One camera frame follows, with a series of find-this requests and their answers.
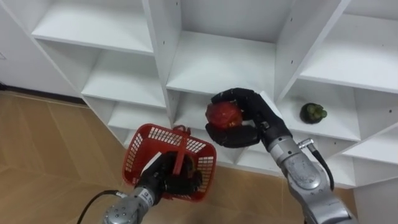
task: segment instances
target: black cable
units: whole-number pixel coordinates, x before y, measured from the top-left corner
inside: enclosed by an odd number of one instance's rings
[[[78,219],[78,221],[77,221],[76,224],[81,224],[81,221],[83,220],[84,216],[86,215],[86,212],[87,212],[88,208],[91,206],[91,204],[92,204],[95,200],[97,200],[97,198],[99,198],[99,197],[102,196],[102,195],[116,195],[116,196],[117,196],[116,193],[118,193],[118,192],[119,192],[118,190],[104,190],[103,192],[100,192],[100,193],[98,193],[97,195],[95,195],[95,196],[87,203],[86,207],[85,207],[85,208],[83,209],[83,211],[81,212],[80,217],[79,217],[79,219]]]
[[[331,171],[329,169],[328,164],[323,159],[322,155],[319,153],[318,150],[315,150],[315,151],[313,151],[311,153],[317,159],[317,161],[321,164],[321,166],[325,169],[325,171],[326,171],[326,173],[328,174],[328,177],[329,177],[330,190],[334,191],[334,189],[335,189],[335,179],[333,178],[333,174],[331,174]]]

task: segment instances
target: wooden floor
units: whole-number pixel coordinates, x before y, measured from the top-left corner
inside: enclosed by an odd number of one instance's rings
[[[84,106],[0,93],[0,223],[76,223],[92,196],[122,183],[125,150]],[[352,190],[336,193],[355,212]],[[100,223],[101,198],[83,223]],[[218,167],[204,202],[161,201],[150,224],[303,223],[285,180]]]

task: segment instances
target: red tomato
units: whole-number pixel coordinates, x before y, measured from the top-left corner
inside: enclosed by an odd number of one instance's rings
[[[242,111],[234,103],[221,102],[209,104],[206,110],[209,123],[218,128],[231,128],[242,125]]]

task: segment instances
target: robotic hand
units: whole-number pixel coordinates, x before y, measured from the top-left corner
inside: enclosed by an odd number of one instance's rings
[[[329,186],[323,169],[312,163],[301,151],[301,148],[308,147],[312,153],[318,153],[312,140],[296,144],[284,121],[252,90],[234,88],[211,99],[213,104],[222,101],[235,102],[243,112],[243,120],[252,120],[254,126],[219,129],[209,123],[206,130],[214,142],[224,147],[237,148],[252,146],[261,141],[287,178],[290,193],[301,204],[307,223],[358,223],[344,203],[333,194],[331,174]],[[322,161],[326,169],[327,165],[323,159]]]
[[[142,173],[133,192],[108,208],[103,223],[140,224],[144,215],[159,203],[164,193],[191,195],[196,192],[202,183],[201,173],[193,171],[192,160],[185,156],[180,175],[172,175],[176,158],[176,152],[161,154]]]

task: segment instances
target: basket handle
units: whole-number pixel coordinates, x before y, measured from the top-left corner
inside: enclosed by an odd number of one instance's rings
[[[173,128],[173,131],[178,131],[178,132],[182,132],[184,134],[190,135],[190,129],[188,128],[188,130],[185,129],[185,126],[177,126],[175,128]],[[173,175],[179,175],[181,172],[181,168],[182,168],[182,163],[184,160],[184,156],[185,156],[185,148],[187,147],[187,138],[183,137],[181,140],[181,144],[178,148],[178,153],[177,153],[177,158],[175,158],[175,164],[174,164],[174,169],[173,169]]]
[[[180,132],[182,134],[187,134],[187,135],[191,135],[191,129],[185,127],[184,125],[178,125],[176,127],[173,128],[173,131],[177,131]]]

